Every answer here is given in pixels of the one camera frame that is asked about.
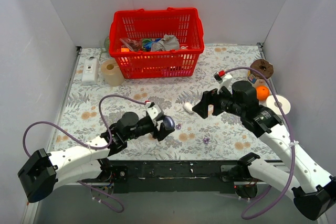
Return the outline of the floral table cloth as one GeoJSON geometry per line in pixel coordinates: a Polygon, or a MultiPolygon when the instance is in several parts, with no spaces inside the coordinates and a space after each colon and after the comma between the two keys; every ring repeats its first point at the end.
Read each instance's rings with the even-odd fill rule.
{"type": "Polygon", "coordinates": [[[84,48],[80,52],[58,121],[64,131],[56,132],[50,150],[73,147],[76,140],[87,142],[128,111],[143,117],[142,102],[149,100],[182,128],[161,141],[160,146],[151,135],[131,140],[125,150],[113,156],[114,160],[236,160],[249,152],[266,160],[277,159],[266,144],[242,126],[239,117],[223,113],[202,119],[183,109],[185,102],[196,104],[204,91],[218,87],[213,75],[219,70],[232,69],[235,81],[244,80],[245,68],[261,57],[257,46],[207,45],[190,77],[126,79],[117,87],[109,86],[103,77],[96,85],[82,85],[84,61],[91,57],[101,62],[110,58],[99,48],[84,48]],[[209,143],[205,144],[203,139],[207,137],[209,143]]]}

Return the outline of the crumpled grey bag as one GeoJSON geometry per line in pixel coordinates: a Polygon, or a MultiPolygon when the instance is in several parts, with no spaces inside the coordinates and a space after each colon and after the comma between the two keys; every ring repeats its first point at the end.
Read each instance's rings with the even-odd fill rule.
{"type": "Polygon", "coordinates": [[[164,35],[163,38],[154,42],[151,46],[151,51],[170,51],[170,50],[179,50],[180,43],[178,38],[175,35],[164,35]]]}

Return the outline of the brown lidded jar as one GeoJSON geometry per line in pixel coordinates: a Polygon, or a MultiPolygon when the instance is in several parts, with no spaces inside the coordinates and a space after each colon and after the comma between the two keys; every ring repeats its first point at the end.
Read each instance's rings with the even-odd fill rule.
{"type": "MultiPolygon", "coordinates": [[[[265,78],[268,80],[274,73],[274,67],[271,63],[266,60],[258,59],[255,60],[250,67],[254,70],[260,72],[265,78]]],[[[260,74],[255,71],[248,70],[247,72],[247,80],[252,84],[253,87],[265,86],[266,82],[261,77],[260,74]]]]}

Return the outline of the orange fruit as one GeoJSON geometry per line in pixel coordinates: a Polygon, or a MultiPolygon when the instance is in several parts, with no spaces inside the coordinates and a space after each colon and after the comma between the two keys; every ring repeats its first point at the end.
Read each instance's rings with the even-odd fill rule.
{"type": "Polygon", "coordinates": [[[267,100],[267,98],[270,96],[270,91],[266,86],[258,86],[256,88],[256,92],[257,92],[257,99],[260,102],[267,100]]]}

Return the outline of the beige tape roll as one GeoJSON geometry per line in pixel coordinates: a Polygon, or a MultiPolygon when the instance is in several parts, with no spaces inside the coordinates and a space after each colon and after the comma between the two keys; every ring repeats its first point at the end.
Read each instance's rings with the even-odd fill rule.
{"type": "Polygon", "coordinates": [[[120,86],[124,82],[124,76],[114,59],[104,61],[101,65],[101,72],[105,82],[112,87],[120,86]]]}

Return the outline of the red plastic shopping basket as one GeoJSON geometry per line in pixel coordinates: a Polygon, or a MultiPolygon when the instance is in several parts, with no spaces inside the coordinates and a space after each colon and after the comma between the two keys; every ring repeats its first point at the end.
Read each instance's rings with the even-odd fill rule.
{"type": "Polygon", "coordinates": [[[196,8],[120,10],[110,28],[109,54],[126,79],[189,77],[204,51],[203,26],[196,8]],[[174,35],[179,50],[123,52],[122,39],[141,42],[174,35]]]}

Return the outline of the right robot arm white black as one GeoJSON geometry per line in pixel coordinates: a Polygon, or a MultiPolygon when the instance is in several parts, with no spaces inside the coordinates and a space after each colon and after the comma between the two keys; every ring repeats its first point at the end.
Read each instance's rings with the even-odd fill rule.
{"type": "Polygon", "coordinates": [[[270,108],[259,104],[256,89],[248,81],[237,81],[232,91],[226,87],[205,91],[192,110],[202,118],[223,112],[240,117],[242,125],[270,147],[290,169],[287,174],[258,158],[238,166],[238,176],[248,181],[253,177],[273,188],[285,190],[296,208],[308,219],[317,220],[335,204],[335,177],[319,166],[294,141],[282,119],[270,108]]]}

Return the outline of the white toilet paper roll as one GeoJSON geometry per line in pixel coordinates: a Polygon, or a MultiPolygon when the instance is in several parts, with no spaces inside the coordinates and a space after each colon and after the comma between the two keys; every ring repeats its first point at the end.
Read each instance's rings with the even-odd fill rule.
{"type": "Polygon", "coordinates": [[[276,98],[277,98],[280,106],[278,106],[278,104],[276,103],[276,100],[275,100],[273,95],[270,95],[266,99],[265,106],[272,109],[278,116],[282,116],[282,114],[280,112],[280,108],[282,108],[284,114],[287,115],[291,110],[290,102],[285,97],[283,97],[282,95],[279,95],[279,94],[276,95],[276,98]]]}

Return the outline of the purple earbud charging case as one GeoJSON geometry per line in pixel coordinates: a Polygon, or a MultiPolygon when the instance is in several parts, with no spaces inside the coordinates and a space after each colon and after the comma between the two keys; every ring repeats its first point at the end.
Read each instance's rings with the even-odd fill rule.
{"type": "Polygon", "coordinates": [[[173,120],[170,116],[168,116],[168,115],[166,115],[166,116],[164,117],[164,119],[163,119],[163,124],[165,125],[165,127],[166,127],[167,129],[175,129],[175,122],[174,122],[174,120],[173,120]]]}

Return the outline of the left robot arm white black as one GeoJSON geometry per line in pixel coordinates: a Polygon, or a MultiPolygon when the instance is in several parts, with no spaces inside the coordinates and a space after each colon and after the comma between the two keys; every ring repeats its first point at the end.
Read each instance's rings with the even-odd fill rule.
{"type": "Polygon", "coordinates": [[[147,114],[140,119],[134,112],[125,113],[109,130],[85,145],[61,151],[34,151],[18,172],[18,178],[29,203],[39,202],[55,189],[79,180],[108,181],[115,176],[103,160],[121,152],[129,140],[151,134],[158,141],[174,132],[175,123],[170,116],[156,118],[147,114]]]}

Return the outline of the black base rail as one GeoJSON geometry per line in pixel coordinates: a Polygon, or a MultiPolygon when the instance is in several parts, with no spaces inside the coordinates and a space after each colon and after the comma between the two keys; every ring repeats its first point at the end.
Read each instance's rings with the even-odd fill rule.
{"type": "Polygon", "coordinates": [[[95,185],[112,185],[114,193],[219,192],[255,197],[258,180],[237,161],[100,161],[95,185]]]}

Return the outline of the white earbud charging case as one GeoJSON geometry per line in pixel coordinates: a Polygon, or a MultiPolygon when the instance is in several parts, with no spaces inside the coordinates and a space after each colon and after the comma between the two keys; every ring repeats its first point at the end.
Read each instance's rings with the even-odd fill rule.
{"type": "Polygon", "coordinates": [[[194,111],[193,111],[193,106],[192,106],[192,104],[189,103],[189,102],[185,102],[185,103],[183,104],[183,109],[184,109],[187,113],[189,113],[189,114],[193,114],[193,113],[194,113],[194,111]]]}

